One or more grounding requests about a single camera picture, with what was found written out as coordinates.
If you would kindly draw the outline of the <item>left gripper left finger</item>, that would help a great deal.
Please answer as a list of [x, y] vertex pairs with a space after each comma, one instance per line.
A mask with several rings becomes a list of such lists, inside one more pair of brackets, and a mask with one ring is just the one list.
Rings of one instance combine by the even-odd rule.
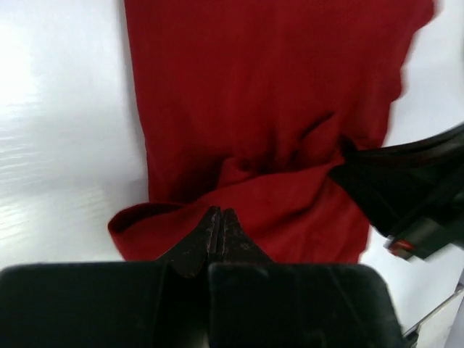
[[183, 278], [195, 278], [215, 257], [220, 235], [220, 208], [210, 207], [196, 227], [156, 262], [169, 265]]

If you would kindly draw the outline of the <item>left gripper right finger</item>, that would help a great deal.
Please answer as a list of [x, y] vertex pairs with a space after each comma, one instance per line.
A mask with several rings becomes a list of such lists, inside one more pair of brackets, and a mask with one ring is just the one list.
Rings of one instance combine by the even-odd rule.
[[221, 260], [238, 263], [273, 263], [244, 232], [237, 214], [232, 209], [224, 211]]

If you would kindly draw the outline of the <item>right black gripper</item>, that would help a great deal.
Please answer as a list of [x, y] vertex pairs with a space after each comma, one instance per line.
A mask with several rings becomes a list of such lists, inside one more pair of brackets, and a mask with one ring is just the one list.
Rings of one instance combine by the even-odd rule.
[[404, 260], [463, 248], [463, 126], [419, 141], [350, 149], [329, 176]]

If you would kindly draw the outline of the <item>red t shirt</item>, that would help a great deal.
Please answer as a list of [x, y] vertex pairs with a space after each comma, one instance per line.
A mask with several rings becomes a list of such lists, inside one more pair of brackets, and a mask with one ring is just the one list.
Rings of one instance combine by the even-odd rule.
[[356, 263], [369, 223], [328, 176], [380, 147], [433, 1], [127, 1], [149, 200], [108, 229], [154, 260], [208, 207], [276, 262]]

